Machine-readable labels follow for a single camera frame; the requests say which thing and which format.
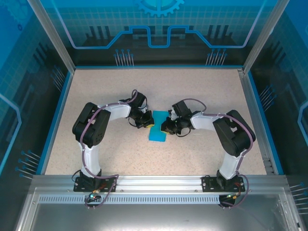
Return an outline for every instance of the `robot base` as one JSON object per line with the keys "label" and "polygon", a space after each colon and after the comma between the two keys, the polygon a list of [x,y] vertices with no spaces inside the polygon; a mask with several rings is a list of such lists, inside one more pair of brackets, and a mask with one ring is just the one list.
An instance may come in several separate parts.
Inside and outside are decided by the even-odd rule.
{"label": "robot base", "polygon": [[[101,192],[108,192],[112,184],[116,178],[110,179],[98,179],[98,178],[90,178],[85,176],[82,172],[80,172],[80,177],[77,177],[74,184],[74,192],[92,192],[94,190],[100,189]],[[116,186],[111,190],[111,192],[115,192]]]}
{"label": "robot base", "polygon": [[221,187],[217,182],[217,177],[210,177],[209,175],[201,178],[202,190],[205,193],[208,192],[233,192],[239,191],[239,188],[235,185],[239,183],[241,185],[241,192],[245,192],[245,185],[242,177],[235,176],[230,180],[226,180],[225,186]]}

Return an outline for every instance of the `vent slot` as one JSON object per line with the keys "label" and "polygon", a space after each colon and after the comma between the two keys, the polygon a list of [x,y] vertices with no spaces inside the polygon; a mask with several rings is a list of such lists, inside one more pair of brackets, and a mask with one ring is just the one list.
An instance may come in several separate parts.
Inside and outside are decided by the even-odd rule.
{"label": "vent slot", "polygon": [[[40,195],[40,204],[83,204],[87,195]],[[99,204],[98,199],[92,204]],[[110,195],[106,204],[219,204],[218,195]]]}

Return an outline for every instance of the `blue printed panel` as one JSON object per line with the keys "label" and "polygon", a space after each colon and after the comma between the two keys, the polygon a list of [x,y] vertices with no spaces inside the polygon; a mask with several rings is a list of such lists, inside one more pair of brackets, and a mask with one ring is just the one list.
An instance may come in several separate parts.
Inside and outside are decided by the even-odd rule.
{"label": "blue printed panel", "polygon": [[230,49],[225,52],[225,64],[242,64],[275,3],[276,0],[249,0],[244,5],[236,0],[43,1],[77,65],[116,65],[115,49],[131,49],[136,64],[162,64],[161,60],[206,64],[212,49]]}
{"label": "blue printed panel", "polygon": [[14,230],[67,68],[26,0],[0,0],[0,31],[0,217]]}

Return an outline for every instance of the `glass panel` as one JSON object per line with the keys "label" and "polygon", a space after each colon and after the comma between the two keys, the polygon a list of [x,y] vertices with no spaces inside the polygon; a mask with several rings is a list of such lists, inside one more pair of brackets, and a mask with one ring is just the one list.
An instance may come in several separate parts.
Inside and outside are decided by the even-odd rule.
{"label": "glass panel", "polygon": [[76,65],[242,65],[276,0],[43,0]]}
{"label": "glass panel", "polygon": [[0,216],[13,230],[67,69],[26,0],[0,1],[0,31]]}
{"label": "glass panel", "polygon": [[298,185],[301,209],[307,209],[307,192],[299,184],[308,184],[307,9],[307,1],[290,0],[251,70],[284,173],[291,186]]}
{"label": "glass panel", "polygon": [[289,230],[278,200],[251,195],[230,211],[218,205],[103,205],[90,211],[83,205],[38,205],[31,230]]}

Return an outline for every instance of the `cable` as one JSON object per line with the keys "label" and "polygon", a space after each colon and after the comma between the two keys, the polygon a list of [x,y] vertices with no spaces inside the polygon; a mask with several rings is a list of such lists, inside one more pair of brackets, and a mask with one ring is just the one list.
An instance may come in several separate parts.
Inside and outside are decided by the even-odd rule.
{"label": "cable", "polygon": [[246,189],[246,193],[245,193],[244,197],[242,198],[242,200],[241,200],[239,203],[237,203],[236,205],[233,205],[233,204],[227,203],[227,202],[222,202],[222,203],[224,203],[224,204],[230,205],[232,208],[236,208],[236,207],[238,207],[240,204],[242,204],[242,203],[244,202],[244,200],[246,199],[246,197],[248,196],[248,192],[249,192],[249,181],[248,181],[247,176],[245,176],[245,175],[243,175],[243,174],[239,174],[238,176],[239,176],[239,177],[244,177],[244,178],[246,179],[247,189]]}
{"label": "cable", "polygon": [[133,125],[133,124],[129,121],[129,118],[128,118],[128,123],[129,123],[131,126],[133,126],[133,127],[137,128],[137,126],[136,126],[136,125]]}
{"label": "cable", "polygon": [[139,110],[142,110],[144,108],[146,108],[148,105],[148,98],[145,96],[145,106],[144,107],[138,107]]}
{"label": "cable", "polygon": [[80,172],[81,171],[81,169],[79,169],[79,170],[77,170],[73,175],[72,175],[72,181],[75,183],[75,180],[73,180],[73,177],[78,173],[78,172]]}
{"label": "cable", "polygon": [[177,132],[176,132],[175,134],[177,135],[177,137],[185,137],[185,136],[187,136],[190,132],[191,132],[191,129],[189,128],[189,132],[188,132],[187,134],[183,135],[183,136],[179,136],[179,134],[178,134]]}
{"label": "cable", "polygon": [[[85,170],[86,170],[91,176],[93,176],[94,178],[103,179],[103,180],[105,180],[105,179],[110,179],[110,178],[115,178],[115,181],[114,181],[114,183],[112,184],[112,186],[110,187],[110,190],[109,190],[108,194],[107,194],[106,197],[102,200],[102,202],[101,202],[99,205],[97,205],[96,207],[102,206],[102,205],[104,204],[104,202],[107,200],[107,198],[108,198],[108,196],[109,196],[111,190],[112,190],[112,189],[114,188],[114,186],[116,185],[116,182],[117,182],[117,180],[118,180],[118,178],[119,178],[119,175],[118,175],[118,174],[115,174],[115,175],[108,176],[108,177],[100,177],[100,176],[94,175],[93,173],[90,172],[90,170],[88,170],[88,166],[86,165],[86,159],[85,159],[85,145],[84,145],[84,143],[83,143],[83,137],[85,136],[85,134],[86,134],[86,132],[87,132],[87,130],[88,130],[90,124],[92,123],[92,121],[95,119],[95,117],[97,116],[97,114],[98,114],[101,110],[105,109],[105,108],[108,107],[108,106],[113,106],[113,105],[127,105],[127,104],[133,102],[133,101],[136,99],[137,94],[138,94],[138,91],[137,91],[136,89],[134,89],[134,90],[132,91],[132,93],[131,93],[131,100],[129,100],[129,101],[127,101],[127,102],[110,103],[110,104],[107,104],[107,105],[102,106],[101,108],[99,108],[99,109],[92,115],[91,119],[88,121],[88,123],[87,123],[85,129],[83,130],[83,132],[82,132],[82,134],[81,134],[81,136],[80,136],[79,142],[80,142],[80,144],[81,144],[81,146],[82,146],[82,164],[83,164],[83,166],[85,167]],[[88,203],[87,203],[87,199],[86,199],[86,201],[85,201],[85,206],[87,206],[88,208],[90,208],[90,206],[89,206]]]}
{"label": "cable", "polygon": [[206,104],[204,102],[202,102],[201,100],[198,100],[198,99],[194,99],[194,98],[187,98],[187,99],[183,99],[182,101],[197,101],[199,102],[200,104],[203,105],[204,109],[201,111],[202,113],[206,111]]}
{"label": "cable", "polygon": [[238,189],[239,189],[239,195],[241,195],[241,184],[240,183],[234,183],[237,187],[238,187]]}
{"label": "cable", "polygon": [[253,143],[254,143],[254,139],[252,138],[252,135],[250,134],[249,130],[244,126],[244,124],[242,124],[240,121],[238,121],[236,118],[230,116],[230,115],[227,115],[227,114],[203,114],[204,116],[222,116],[222,117],[226,117],[226,118],[229,118],[231,119],[232,121],[234,121],[235,123],[237,123],[248,135],[249,137],[249,140],[250,140],[250,145],[249,145],[249,148],[246,149],[246,151],[244,151],[241,155],[241,158],[236,166],[236,174],[238,175],[239,174],[239,169],[240,169],[240,166],[241,166],[241,163],[243,161],[243,158],[244,156],[252,149],[252,146],[253,146]]}

